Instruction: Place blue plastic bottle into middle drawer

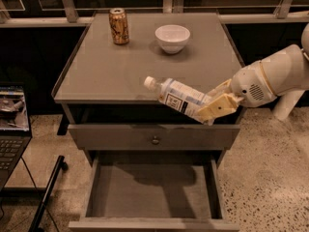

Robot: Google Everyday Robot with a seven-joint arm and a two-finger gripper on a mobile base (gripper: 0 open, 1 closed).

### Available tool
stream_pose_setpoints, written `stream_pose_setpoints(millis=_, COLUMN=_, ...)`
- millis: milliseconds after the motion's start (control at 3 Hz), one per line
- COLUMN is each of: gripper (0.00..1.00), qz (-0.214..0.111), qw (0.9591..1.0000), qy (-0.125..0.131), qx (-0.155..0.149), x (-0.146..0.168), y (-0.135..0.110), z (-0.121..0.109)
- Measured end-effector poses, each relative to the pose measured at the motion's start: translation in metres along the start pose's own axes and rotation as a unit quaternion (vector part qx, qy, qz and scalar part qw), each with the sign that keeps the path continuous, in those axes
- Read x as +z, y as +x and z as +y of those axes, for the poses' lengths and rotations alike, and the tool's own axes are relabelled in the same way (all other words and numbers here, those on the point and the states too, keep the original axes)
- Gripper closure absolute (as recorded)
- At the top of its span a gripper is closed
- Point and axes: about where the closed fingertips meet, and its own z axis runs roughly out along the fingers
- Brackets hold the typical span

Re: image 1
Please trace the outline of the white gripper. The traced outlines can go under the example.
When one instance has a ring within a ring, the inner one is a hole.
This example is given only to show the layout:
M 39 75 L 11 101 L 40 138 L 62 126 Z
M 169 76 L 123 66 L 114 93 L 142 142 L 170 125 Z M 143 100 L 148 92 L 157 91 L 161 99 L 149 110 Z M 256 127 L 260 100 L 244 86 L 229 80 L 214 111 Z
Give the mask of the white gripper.
M 203 122 L 235 113 L 239 104 L 259 107 L 277 98 L 261 61 L 240 69 L 232 79 L 222 82 L 207 92 L 207 95 L 214 99 L 197 111 Z

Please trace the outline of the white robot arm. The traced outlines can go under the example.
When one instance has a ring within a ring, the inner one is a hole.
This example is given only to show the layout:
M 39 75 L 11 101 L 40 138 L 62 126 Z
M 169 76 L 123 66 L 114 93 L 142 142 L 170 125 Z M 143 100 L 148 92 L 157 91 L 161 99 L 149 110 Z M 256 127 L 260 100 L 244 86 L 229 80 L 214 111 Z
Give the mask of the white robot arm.
M 296 44 L 265 59 L 241 68 L 207 93 L 206 103 L 197 111 L 209 125 L 216 118 L 235 113 L 239 106 L 259 107 L 280 98 L 273 115 L 280 121 L 288 118 L 295 105 L 309 90 L 309 24 Z

